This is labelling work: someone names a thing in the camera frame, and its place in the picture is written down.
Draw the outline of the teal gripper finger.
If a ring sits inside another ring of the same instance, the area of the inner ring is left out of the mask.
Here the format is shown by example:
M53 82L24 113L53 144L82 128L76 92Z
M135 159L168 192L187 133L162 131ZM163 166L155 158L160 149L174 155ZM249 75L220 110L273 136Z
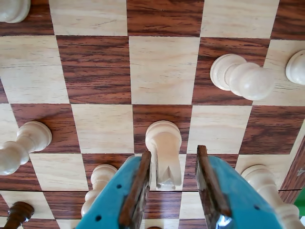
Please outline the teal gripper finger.
M273 208L226 161L198 145L195 176L207 228L282 229Z
M119 169L98 165L78 229L138 229L150 190L151 153L128 157Z

